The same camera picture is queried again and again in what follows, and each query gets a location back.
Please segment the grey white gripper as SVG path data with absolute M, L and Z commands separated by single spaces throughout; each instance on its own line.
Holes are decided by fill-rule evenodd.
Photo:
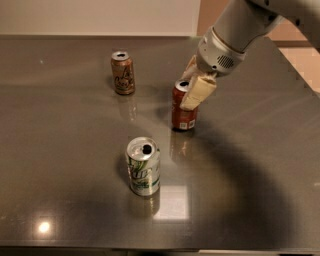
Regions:
M 181 76 L 183 80 L 191 80 L 180 108 L 186 111 L 194 110 L 217 88 L 215 74 L 193 75 L 197 67 L 205 73 L 216 72 L 218 76 L 226 76 L 236 69 L 245 56 L 245 53 L 230 48 L 217 35 L 214 27 L 210 27 L 199 41 L 196 56 L 191 57 Z

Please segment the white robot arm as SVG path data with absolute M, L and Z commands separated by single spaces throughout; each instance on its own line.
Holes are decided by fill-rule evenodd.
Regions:
M 315 47 L 320 47 L 319 0 L 230 0 L 199 41 L 182 78 L 189 89 L 180 107 L 191 111 L 217 88 L 216 79 L 233 72 L 253 42 L 289 20 Z

